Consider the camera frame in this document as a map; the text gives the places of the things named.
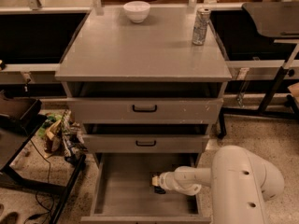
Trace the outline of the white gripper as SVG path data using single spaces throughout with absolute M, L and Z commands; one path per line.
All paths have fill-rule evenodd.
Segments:
M 175 179 L 173 172 L 161 173 L 159 176 L 154 176 L 151 179 L 153 186 L 160 186 L 162 189 L 174 190 L 175 189 Z

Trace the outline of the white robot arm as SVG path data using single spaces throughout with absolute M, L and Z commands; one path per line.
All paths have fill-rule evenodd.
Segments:
M 213 224 L 269 224 L 264 203 L 280 195 L 284 177 L 271 162 L 243 147 L 221 147 L 209 168 L 179 166 L 152 185 L 194 196 L 211 188 Z

